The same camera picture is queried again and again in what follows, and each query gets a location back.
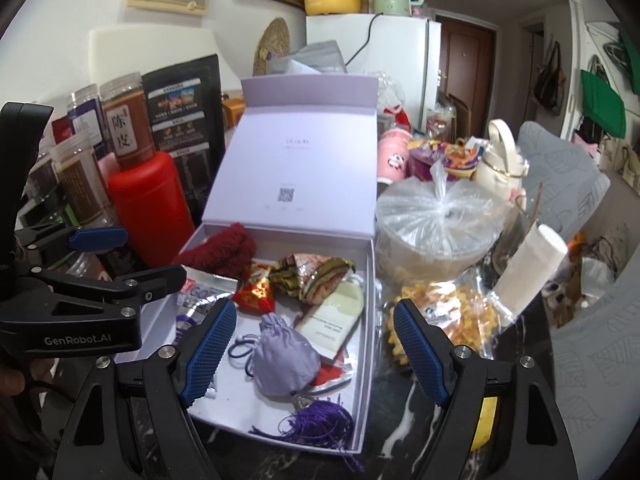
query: green bag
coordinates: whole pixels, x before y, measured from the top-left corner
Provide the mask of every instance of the green bag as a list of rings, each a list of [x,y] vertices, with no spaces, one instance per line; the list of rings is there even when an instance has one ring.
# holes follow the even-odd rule
[[[609,81],[596,75],[601,67],[598,56],[593,56],[590,71],[580,71],[582,77],[582,110],[584,115],[600,126],[611,137],[626,136],[626,111],[622,98],[611,88]]]
[[[636,46],[624,30],[620,33],[620,38],[622,38],[622,44],[625,46],[626,55],[629,60],[631,88],[634,94],[640,95],[640,54],[638,54]]]

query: lavender gift box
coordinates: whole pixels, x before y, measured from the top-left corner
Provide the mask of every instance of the lavender gift box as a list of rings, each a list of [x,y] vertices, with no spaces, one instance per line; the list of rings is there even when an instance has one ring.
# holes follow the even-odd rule
[[[241,222],[256,241],[256,259],[273,262],[291,253],[317,253],[354,260],[364,274],[365,307],[346,344],[351,381],[318,399],[330,398],[351,413],[355,430],[342,452],[362,451],[374,360],[374,210],[376,205],[377,79],[360,75],[271,75],[242,81],[247,104],[222,161],[202,225],[183,250]],[[146,305],[142,348],[117,361],[145,358],[175,335],[172,298]],[[292,303],[276,304],[292,321]],[[259,333],[260,318],[238,312],[232,337]],[[192,417],[276,446],[325,454],[323,449],[278,442],[248,433],[252,426],[278,434],[290,402],[265,399],[244,373],[244,361],[224,355],[216,372],[216,397],[190,407]]]

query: human hand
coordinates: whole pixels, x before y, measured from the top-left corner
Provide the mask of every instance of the human hand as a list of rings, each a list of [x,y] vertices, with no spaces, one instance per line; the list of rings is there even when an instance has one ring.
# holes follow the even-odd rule
[[[53,359],[34,359],[29,366],[31,377],[35,381],[50,383],[52,380],[50,370],[53,363]],[[18,370],[0,364],[0,396],[13,397],[23,390],[24,375]]]

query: purple tassel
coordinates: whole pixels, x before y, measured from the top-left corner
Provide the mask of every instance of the purple tassel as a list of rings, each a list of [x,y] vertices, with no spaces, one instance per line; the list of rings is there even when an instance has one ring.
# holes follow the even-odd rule
[[[330,400],[313,400],[306,407],[289,415],[280,421],[287,421],[290,425],[288,431],[282,431],[280,435],[271,435],[258,430],[255,426],[249,433],[281,442],[290,442],[300,446],[324,447],[329,449],[344,450],[353,436],[353,419],[344,407]],[[360,472],[364,471],[362,465],[349,456],[347,465],[353,471],[353,464]]]

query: plastic bag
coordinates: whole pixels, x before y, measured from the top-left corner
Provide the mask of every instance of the plastic bag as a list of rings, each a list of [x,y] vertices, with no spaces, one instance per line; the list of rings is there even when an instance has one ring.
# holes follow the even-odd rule
[[[373,72],[369,75],[378,78],[378,113],[383,114],[385,110],[389,110],[397,114],[402,110],[404,108],[404,91],[400,82],[384,72]]]
[[[435,109],[426,111],[427,138],[455,142],[455,136],[450,134],[451,123],[455,117],[456,109],[451,103],[436,103]]]
[[[454,345],[466,345],[484,358],[493,359],[494,338],[515,320],[493,292],[484,290],[477,266],[450,282],[416,283],[402,287],[393,305],[408,298],[424,319],[444,330]],[[409,363],[393,327],[393,309],[386,322],[388,342],[401,365]]]
[[[346,73],[347,67],[335,40],[310,43],[295,54],[285,57],[273,57],[267,60],[267,74],[284,74],[294,60],[308,68],[323,74]]]
[[[511,207],[475,182],[447,182],[440,161],[431,176],[394,183],[376,205],[376,267],[400,286],[458,277],[495,243]]]
[[[594,258],[583,258],[580,272],[580,290],[592,303],[604,296],[616,283],[609,266]]]

